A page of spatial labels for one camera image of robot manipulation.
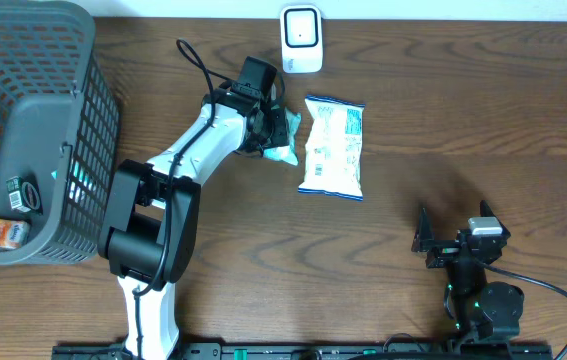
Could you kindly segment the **teal green wipes pack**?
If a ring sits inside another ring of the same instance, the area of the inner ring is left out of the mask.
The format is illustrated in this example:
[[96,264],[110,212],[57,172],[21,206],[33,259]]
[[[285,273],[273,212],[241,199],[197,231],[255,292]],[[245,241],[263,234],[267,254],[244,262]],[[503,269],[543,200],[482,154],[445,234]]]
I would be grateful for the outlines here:
[[287,140],[286,145],[273,147],[265,149],[263,152],[263,157],[272,160],[285,162],[292,166],[298,166],[299,160],[296,155],[296,134],[299,129],[302,117],[299,113],[293,113],[289,109],[284,110],[285,114],[285,125],[286,125],[286,135]]

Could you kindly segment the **cream blue snack bag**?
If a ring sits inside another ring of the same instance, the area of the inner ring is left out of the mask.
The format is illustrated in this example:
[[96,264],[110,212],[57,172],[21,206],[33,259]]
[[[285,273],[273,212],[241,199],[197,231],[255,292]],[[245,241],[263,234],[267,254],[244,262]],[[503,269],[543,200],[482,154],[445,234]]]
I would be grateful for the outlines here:
[[307,95],[312,127],[305,144],[304,194],[324,194],[362,201],[360,161],[364,104],[329,96]]

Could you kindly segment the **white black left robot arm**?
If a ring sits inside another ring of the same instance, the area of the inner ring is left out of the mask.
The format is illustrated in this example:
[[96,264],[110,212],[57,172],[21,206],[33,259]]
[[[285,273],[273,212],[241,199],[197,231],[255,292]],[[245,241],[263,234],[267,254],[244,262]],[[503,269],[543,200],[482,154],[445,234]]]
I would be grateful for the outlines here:
[[263,151],[286,139],[283,99],[217,89],[168,149],[125,160],[109,191],[98,253],[125,296],[126,359],[167,359],[178,341],[177,283],[193,255],[202,187],[234,152]]

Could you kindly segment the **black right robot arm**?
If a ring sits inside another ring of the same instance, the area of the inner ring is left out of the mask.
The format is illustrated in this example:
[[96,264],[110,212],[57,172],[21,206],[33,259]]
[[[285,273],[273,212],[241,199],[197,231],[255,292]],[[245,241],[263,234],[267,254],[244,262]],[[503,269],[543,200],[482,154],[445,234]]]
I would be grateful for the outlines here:
[[487,266],[502,256],[509,238],[486,201],[480,202],[480,215],[470,218],[452,240],[437,239],[427,212],[420,211],[411,250],[426,255],[427,268],[446,270],[444,308],[458,325],[458,333],[447,341],[450,352],[460,354],[481,344],[507,346],[520,333],[523,291],[489,282],[486,276]]

